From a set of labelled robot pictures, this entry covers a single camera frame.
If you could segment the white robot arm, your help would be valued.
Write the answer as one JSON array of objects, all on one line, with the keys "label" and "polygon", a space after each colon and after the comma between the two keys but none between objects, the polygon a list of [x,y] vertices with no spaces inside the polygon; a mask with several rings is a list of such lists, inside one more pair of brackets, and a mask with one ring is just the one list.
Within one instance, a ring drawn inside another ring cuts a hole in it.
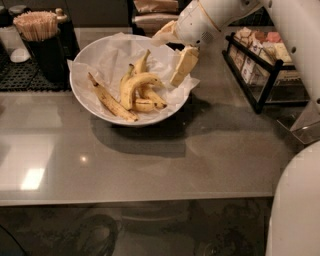
[{"label": "white robot arm", "polygon": [[[320,0],[192,0],[153,39],[197,47],[206,33],[265,8],[309,97],[288,120],[294,131],[317,129],[320,118]],[[320,141],[288,163],[277,184],[265,256],[320,256]]]}]

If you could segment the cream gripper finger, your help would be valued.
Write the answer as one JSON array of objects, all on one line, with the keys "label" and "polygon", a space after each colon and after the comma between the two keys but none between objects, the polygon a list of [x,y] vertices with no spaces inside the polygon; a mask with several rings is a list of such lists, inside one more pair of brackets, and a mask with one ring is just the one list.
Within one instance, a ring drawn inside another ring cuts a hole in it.
[{"label": "cream gripper finger", "polygon": [[176,22],[174,20],[165,24],[151,38],[151,43],[155,46],[161,46],[167,43],[176,43],[177,36],[175,33]]},{"label": "cream gripper finger", "polygon": [[199,50],[197,47],[186,46],[178,53],[178,63],[173,72],[170,84],[178,87],[185,77],[193,70],[198,62]]}]

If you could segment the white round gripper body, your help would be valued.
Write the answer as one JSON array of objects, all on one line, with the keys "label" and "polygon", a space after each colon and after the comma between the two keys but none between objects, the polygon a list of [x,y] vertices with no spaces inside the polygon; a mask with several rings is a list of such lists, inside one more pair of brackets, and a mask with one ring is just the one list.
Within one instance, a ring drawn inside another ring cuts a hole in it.
[{"label": "white round gripper body", "polygon": [[214,21],[215,11],[216,0],[192,0],[177,20],[178,41],[197,47],[211,44],[221,34]]}]

